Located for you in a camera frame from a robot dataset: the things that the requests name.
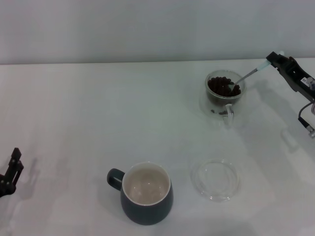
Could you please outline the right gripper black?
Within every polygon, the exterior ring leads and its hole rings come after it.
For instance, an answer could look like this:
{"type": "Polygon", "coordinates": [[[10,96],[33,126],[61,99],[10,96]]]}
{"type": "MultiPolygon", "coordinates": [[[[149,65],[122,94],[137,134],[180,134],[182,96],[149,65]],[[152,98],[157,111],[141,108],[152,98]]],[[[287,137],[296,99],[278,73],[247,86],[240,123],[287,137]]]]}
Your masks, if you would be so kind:
{"type": "Polygon", "coordinates": [[[285,57],[272,52],[266,59],[277,69],[293,91],[303,94],[309,101],[315,100],[315,79],[305,72],[292,57],[285,57]]]}

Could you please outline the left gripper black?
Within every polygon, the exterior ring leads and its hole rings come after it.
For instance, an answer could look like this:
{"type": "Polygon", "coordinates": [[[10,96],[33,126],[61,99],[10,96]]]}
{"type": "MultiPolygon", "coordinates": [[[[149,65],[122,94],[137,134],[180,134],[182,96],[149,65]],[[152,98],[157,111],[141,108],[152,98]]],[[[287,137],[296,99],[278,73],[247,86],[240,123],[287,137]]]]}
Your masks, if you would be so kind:
{"type": "Polygon", "coordinates": [[[24,168],[20,150],[15,147],[11,155],[5,175],[0,176],[0,196],[12,195],[16,191],[16,184],[24,168]]]}

